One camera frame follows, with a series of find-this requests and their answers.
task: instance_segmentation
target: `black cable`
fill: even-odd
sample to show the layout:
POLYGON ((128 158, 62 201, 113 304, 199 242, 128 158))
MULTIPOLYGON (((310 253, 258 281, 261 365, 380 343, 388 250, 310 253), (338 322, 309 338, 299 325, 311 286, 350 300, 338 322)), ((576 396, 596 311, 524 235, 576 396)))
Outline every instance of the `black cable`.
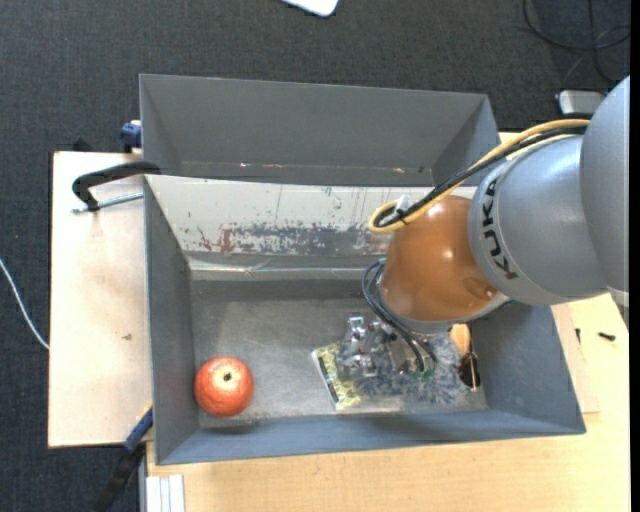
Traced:
POLYGON ((553 46, 557 46, 558 48, 564 48, 565 50, 578 50, 578 51, 606 50, 607 48, 611 48, 613 46, 617 46, 621 43, 624 43, 627 39, 631 38, 631 25, 616 25, 615 27, 605 30, 602 34, 600 34, 597 38, 594 39, 595 34, 593 32, 593 24, 591 23, 591 19, 593 17, 593 2, 592 0, 589 0, 589 18, 590 18, 590 28, 591 28, 591 39, 593 40, 593 43, 590 44, 589 46, 577 46, 573 44, 563 43, 562 41, 557 41, 547 36, 546 34, 544 34, 533 24, 533 22, 531 21, 531 17, 529 15, 529 9, 527 8, 527 1, 528 0, 522 0, 522 14, 524 17, 524 21, 527 24, 527 27, 533 34, 538 36, 540 39, 542 39, 543 41, 553 46), (602 44, 602 45, 597 44, 597 42, 600 39, 604 39, 612 32, 615 32, 621 29, 628 30, 629 33, 609 43, 602 44))
POLYGON ((362 295, 364 296, 365 301, 369 305, 369 307, 373 310, 373 312, 378 315, 382 320, 384 320, 387 324, 389 324, 393 329, 395 329, 400 336, 404 339, 405 343, 409 346, 411 351, 416 356, 416 362, 418 364, 418 371, 420 373, 424 373, 425 365, 424 360, 422 359, 422 354, 415 346, 415 340, 412 338, 408 329, 406 329, 403 325, 401 325, 397 320, 393 319, 391 315, 379 304, 373 295, 371 294, 371 287, 376 283, 380 275, 382 274, 382 270, 384 269, 384 264, 381 261, 376 261, 369 265, 367 269, 362 274, 361 286, 362 286, 362 295), (367 279, 367 276, 375 269, 374 275, 372 278, 367 279))
MULTIPOLYGON (((588 46, 577 46, 577 45, 563 43, 562 41, 557 41, 547 36, 546 34, 544 34, 541 30, 539 30, 531 21, 531 17, 529 16, 529 9, 527 8, 527 5, 528 5, 527 0, 522 0, 522 14, 530 32, 532 32, 534 35, 536 35, 543 41, 551 44, 552 46, 563 48, 565 50, 576 50, 576 51, 587 52, 586 55, 589 55, 591 57, 593 67, 595 68, 596 72, 602 79, 608 82, 617 81, 617 79, 610 77, 602 69, 602 66, 600 65, 600 56, 598 52, 601 50, 606 50, 607 48, 613 48, 614 46, 622 44, 628 39, 630 39, 631 25, 616 25, 615 27, 611 27, 610 29, 605 30, 604 32, 600 33, 600 35, 596 37, 593 0, 587 0, 587 7, 589 12, 589 32, 590 32, 590 39, 592 43, 588 46), (607 38, 610 34, 617 32, 619 30, 627 30, 628 32, 618 39, 614 39, 613 41, 610 41, 608 43, 599 44, 601 40, 607 38)), ((576 64, 574 64, 571 70, 567 73, 567 75, 565 75, 565 79, 575 69, 575 67, 584 60, 584 57, 585 56, 582 56, 580 59, 578 59, 576 64)))
POLYGON ((522 150, 524 148, 527 148, 529 146, 532 146, 534 144, 538 144, 539 142, 542 142, 544 140, 547 140, 547 139, 550 139, 550 138, 553 138, 553 137, 557 137, 558 135, 579 134, 579 133, 583 133, 584 130, 585 130, 584 127, 557 128, 555 130, 549 130, 547 132, 542 132, 542 133, 539 133, 537 135, 533 135, 533 136, 529 137, 528 139, 525 139, 525 140, 523 140, 521 142, 518 142, 517 144, 514 144, 513 146, 505 149, 504 151, 498 153, 497 155, 495 155, 494 157, 492 157, 492 158, 490 158, 488 160, 485 160, 484 162, 482 162, 480 164, 472 165, 471 167, 465 167, 465 168, 460 169, 459 171, 455 172, 447 180, 445 180, 440 185, 435 187, 424 198, 420 199, 419 201, 416 201, 415 203, 410 205, 405 210, 401 210, 401 211, 398 210, 397 211, 397 217, 393 217, 391 219, 388 219, 386 224, 383 223, 383 220, 385 218, 388 218, 389 214, 393 213, 395 211, 395 209, 393 207, 390 207, 387 210, 384 210, 383 212, 380 213, 380 215, 376 219, 374 219, 373 224, 376 227, 384 227, 384 226, 389 225, 391 223, 401 221, 403 218, 405 218, 408 215, 411 215, 412 213, 416 212, 417 210, 422 208, 425 204, 427 204, 428 202, 432 201, 433 199, 435 199, 439 195, 443 194, 444 192, 449 190, 451 187, 454 187, 454 186, 458 185, 460 182, 469 179, 474 174, 477 174, 478 172, 480 172, 480 171, 492 166, 493 164, 503 160, 507 156, 509 156, 509 155, 511 155, 511 154, 513 154, 513 153, 515 153, 517 151, 520 151, 520 150, 522 150))

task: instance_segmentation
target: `small orange object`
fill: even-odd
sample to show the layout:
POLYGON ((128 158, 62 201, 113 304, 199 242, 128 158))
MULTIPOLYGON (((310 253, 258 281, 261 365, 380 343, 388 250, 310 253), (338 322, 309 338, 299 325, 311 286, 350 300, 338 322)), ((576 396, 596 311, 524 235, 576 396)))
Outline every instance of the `small orange object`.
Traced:
POLYGON ((234 416, 253 397, 253 375, 235 357, 214 357, 196 374, 193 392, 198 405, 214 416, 234 416))

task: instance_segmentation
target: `yellow cable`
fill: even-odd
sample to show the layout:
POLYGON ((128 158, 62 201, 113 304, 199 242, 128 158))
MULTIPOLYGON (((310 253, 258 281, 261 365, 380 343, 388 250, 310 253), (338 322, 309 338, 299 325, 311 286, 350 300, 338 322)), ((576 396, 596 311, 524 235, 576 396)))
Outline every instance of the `yellow cable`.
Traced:
MULTIPOLYGON (((542 123, 542 124, 533 126, 531 128, 528 128, 527 130, 519 133, 514 138, 512 138, 512 139, 510 139, 510 140, 508 140, 506 142, 503 142, 499 146, 493 148, 486 155, 484 155, 480 160, 478 160, 476 163, 474 163, 469 169, 471 170, 474 167, 482 164, 483 162, 485 162, 487 160, 490 160, 494 156, 499 155, 503 151, 508 150, 509 148, 515 146, 516 144, 519 144, 520 142, 522 142, 523 140, 528 139, 529 137, 532 137, 533 135, 538 135, 540 133, 548 132, 548 131, 551 131, 551 130, 556 130, 558 128, 577 128, 577 127, 580 127, 580 126, 587 126, 588 124, 589 124, 589 121, 587 121, 585 119, 559 119, 557 121, 549 121, 548 123, 542 123)), ((369 222, 367 223, 367 227, 369 228, 369 230, 372 233, 376 233, 376 234, 391 233, 392 231, 400 229, 402 226, 404 226, 406 224, 409 224, 410 222, 413 222, 414 220, 416 220, 418 217, 422 216, 424 214, 424 212, 426 212, 428 209, 432 208, 433 206, 438 204, 440 201, 442 201, 445 197, 447 197, 449 194, 451 194, 454 190, 456 190, 465 181, 466 180, 462 180, 459 183, 457 183, 456 185, 453 185, 452 187, 448 188, 447 190, 442 192, 442 194, 434 197, 431 201, 429 201, 428 203, 426 203, 425 205, 423 205, 421 208, 419 208, 415 212, 411 213, 410 215, 407 215, 402 220, 397 220, 397 221, 395 221, 395 222, 393 222, 391 224, 388 224, 386 226, 376 226, 375 225, 376 219, 385 210, 393 208, 396 205, 396 201, 391 201, 391 202, 388 202, 386 204, 383 204, 382 206, 380 206, 379 208, 377 208, 373 212, 373 215, 371 215, 371 217, 369 218, 369 222)))

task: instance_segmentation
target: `gray bin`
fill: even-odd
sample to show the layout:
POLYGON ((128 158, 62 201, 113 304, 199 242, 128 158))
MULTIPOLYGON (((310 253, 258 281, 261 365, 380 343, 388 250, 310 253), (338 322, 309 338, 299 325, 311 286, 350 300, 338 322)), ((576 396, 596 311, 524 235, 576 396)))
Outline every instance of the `gray bin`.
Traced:
POLYGON ((373 208, 424 194, 403 187, 440 181, 495 144, 486 98, 141 84, 145 159, 177 176, 145 182, 159 464, 584 432, 545 307, 512 304, 473 323, 481 392, 454 406, 337 413, 311 359, 341 338, 350 314, 369 312, 359 278, 388 243, 366 230, 373 208), (244 359, 256 380, 232 419, 193 398, 195 372, 221 354, 244 359))

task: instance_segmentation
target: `white object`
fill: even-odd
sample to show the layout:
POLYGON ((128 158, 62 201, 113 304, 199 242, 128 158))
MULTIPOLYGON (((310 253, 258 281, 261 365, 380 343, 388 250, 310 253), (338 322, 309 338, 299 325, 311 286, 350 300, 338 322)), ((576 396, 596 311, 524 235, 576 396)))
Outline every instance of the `white object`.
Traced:
POLYGON ((300 9, 309 11, 318 16, 330 16, 336 10, 338 0, 282 0, 300 9))
POLYGON ((148 476, 145 498, 146 512, 185 512, 183 476, 148 476))

